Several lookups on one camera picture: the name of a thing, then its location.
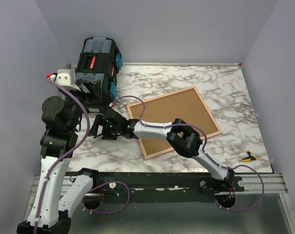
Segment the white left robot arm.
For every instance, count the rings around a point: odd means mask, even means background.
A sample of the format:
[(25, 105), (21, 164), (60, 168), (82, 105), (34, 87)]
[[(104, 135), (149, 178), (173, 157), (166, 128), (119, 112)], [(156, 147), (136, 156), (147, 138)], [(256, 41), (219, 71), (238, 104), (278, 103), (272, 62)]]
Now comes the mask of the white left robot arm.
[(67, 234), (72, 215), (88, 192), (99, 189), (97, 170), (82, 168), (66, 192), (61, 195), (64, 177), (74, 150), (85, 140), (77, 141), (76, 126), (87, 111), (81, 100), (51, 78), (47, 81), (66, 98), (52, 96), (42, 105), (42, 121), (46, 131), (40, 140), (41, 173), (36, 197), (29, 216), (18, 224), (18, 234)]

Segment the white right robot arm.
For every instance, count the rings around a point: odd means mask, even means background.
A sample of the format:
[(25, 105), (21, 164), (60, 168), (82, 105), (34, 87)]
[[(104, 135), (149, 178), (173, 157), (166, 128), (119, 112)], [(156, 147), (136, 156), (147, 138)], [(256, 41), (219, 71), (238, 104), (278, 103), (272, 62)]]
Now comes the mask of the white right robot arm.
[(217, 188), (227, 191), (233, 186), (235, 172), (205, 150), (206, 141), (201, 140), (198, 130), (179, 118), (169, 123), (153, 123), (126, 119), (115, 110), (108, 109), (104, 115), (96, 115), (89, 136), (108, 140), (116, 140), (120, 136), (126, 139), (164, 139), (180, 156), (193, 158), (205, 167), (216, 181)]

